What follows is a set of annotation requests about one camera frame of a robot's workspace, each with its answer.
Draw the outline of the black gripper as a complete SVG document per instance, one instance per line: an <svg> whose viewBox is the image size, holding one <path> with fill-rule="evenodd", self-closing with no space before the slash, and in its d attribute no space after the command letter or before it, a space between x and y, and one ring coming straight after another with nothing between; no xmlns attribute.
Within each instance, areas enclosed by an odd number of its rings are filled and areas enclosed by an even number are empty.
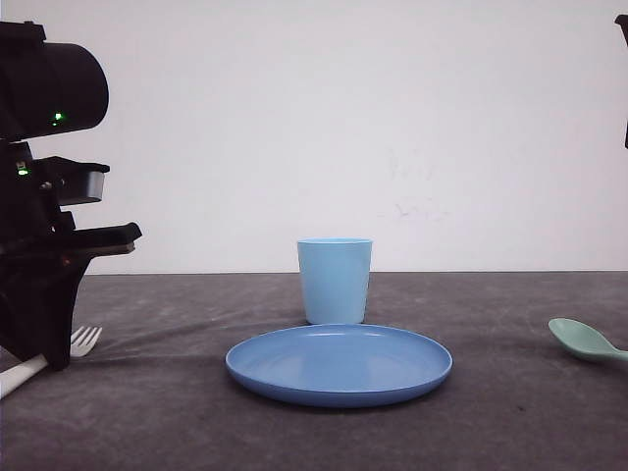
<svg viewBox="0 0 628 471"><path fill-rule="evenodd" d="M61 371L80 281L98 255L128 254L136 223L74 231L60 207L77 198L77 163L32 157L26 142L1 144L1 346L20 360L42 355ZM63 249L50 240L68 237Z"/></svg>

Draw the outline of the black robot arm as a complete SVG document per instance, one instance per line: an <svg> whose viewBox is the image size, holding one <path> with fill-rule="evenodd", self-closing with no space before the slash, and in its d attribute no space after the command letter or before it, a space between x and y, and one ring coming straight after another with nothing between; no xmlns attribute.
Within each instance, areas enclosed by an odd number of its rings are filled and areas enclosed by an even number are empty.
<svg viewBox="0 0 628 471"><path fill-rule="evenodd" d="M1 345L60 371L80 281L96 257L127 254L135 223L79 230L68 206L101 200L107 165L34 158L32 138L96 127L105 74L85 48L46 39L33 22L1 25Z"/></svg>
<svg viewBox="0 0 628 471"><path fill-rule="evenodd" d="M619 27L621 31L624 46L627 46L627 41L628 41L628 16L627 14L624 13L624 14L617 15L616 18L614 19L614 23ZM621 85L621 90L624 94L624 98L626 101L626 98L627 98L627 58L624 58L623 62L621 63L621 66L622 66L622 76L620 80L620 85Z"/></svg>

